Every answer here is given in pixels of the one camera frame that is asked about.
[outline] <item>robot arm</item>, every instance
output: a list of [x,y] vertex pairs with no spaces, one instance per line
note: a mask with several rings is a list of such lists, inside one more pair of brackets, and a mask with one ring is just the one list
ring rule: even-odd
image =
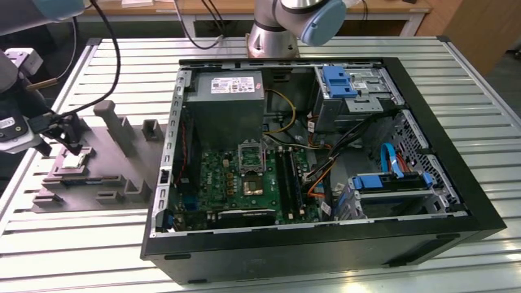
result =
[[[84,9],[82,0],[0,0],[0,35],[62,21],[81,14]],[[0,51],[0,151],[17,153],[33,147],[49,155],[50,146],[41,139],[42,134],[74,152],[77,116],[70,115],[58,124],[48,125],[54,113],[41,94],[26,90],[29,82],[22,73],[10,56]]]
[[337,33],[345,13],[342,0],[257,0],[249,56],[297,57],[295,37],[310,46],[323,45]]
[[[0,0],[0,35],[62,21],[84,9],[82,0]],[[247,39],[250,57],[297,57],[295,36],[310,46],[322,45],[338,31],[345,11],[342,0],[257,0]],[[22,71],[0,51],[0,151],[17,153],[33,147],[48,156],[50,146],[42,135],[77,154],[77,114],[57,115],[41,94],[26,90],[28,84]]]

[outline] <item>motherboard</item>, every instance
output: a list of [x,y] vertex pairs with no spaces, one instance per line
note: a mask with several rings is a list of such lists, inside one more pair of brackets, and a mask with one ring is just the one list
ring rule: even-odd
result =
[[[202,153],[199,191],[182,195],[182,228],[188,231],[243,226],[318,222],[314,198],[301,190],[309,172],[301,148]],[[241,172],[242,166],[262,164],[261,172]]]

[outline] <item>table leg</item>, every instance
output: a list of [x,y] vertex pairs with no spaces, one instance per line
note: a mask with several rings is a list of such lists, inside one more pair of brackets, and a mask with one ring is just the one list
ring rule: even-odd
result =
[[195,16],[194,15],[182,15],[182,20],[186,27],[186,32],[191,38],[195,38]]
[[399,37],[413,37],[419,27],[421,21],[423,20],[425,13],[410,14],[410,18],[406,21],[403,28],[399,33]]

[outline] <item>aluminum slotted table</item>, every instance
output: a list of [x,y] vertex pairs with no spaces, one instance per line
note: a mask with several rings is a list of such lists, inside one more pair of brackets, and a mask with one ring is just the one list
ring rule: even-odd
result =
[[[198,39],[201,45],[211,39]],[[122,75],[116,113],[132,124],[166,121],[180,59],[242,58],[242,38],[207,51],[184,39],[120,40]],[[507,229],[459,245],[418,266],[190,285],[219,292],[467,292],[521,288],[521,120],[451,43],[434,37],[335,38],[302,57],[398,57],[505,219]],[[89,45],[53,109],[100,97],[116,68],[110,40]],[[101,125],[92,109],[80,113]],[[53,146],[56,155],[60,145]],[[29,150],[0,199],[0,292],[166,292],[182,290],[138,258],[146,210],[34,214],[32,198],[53,160]]]

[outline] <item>ram slot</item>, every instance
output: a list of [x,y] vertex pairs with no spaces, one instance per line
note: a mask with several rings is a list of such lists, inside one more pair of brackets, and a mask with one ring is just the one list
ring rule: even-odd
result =
[[294,180],[293,180],[293,165],[291,165],[291,152],[285,151],[283,152],[283,167],[285,167],[285,180],[286,180],[286,185],[287,185],[287,191],[289,191],[289,202],[291,205],[291,210],[293,210],[293,216],[298,216],[298,202],[295,200],[295,188],[294,188]]
[[297,210],[298,214],[303,211],[303,199],[302,199],[302,191],[299,189],[299,179],[298,179],[298,170],[295,168],[295,159],[294,159],[294,153],[291,151],[287,152],[289,154],[289,160],[291,163],[291,176],[289,178],[290,184],[294,186],[294,198],[295,198],[295,203],[297,203]]
[[274,164],[277,168],[277,182],[278,182],[281,211],[282,211],[283,218],[290,219],[289,215],[291,214],[291,206],[290,206],[287,182],[285,178],[283,153],[281,151],[278,151],[274,156]]

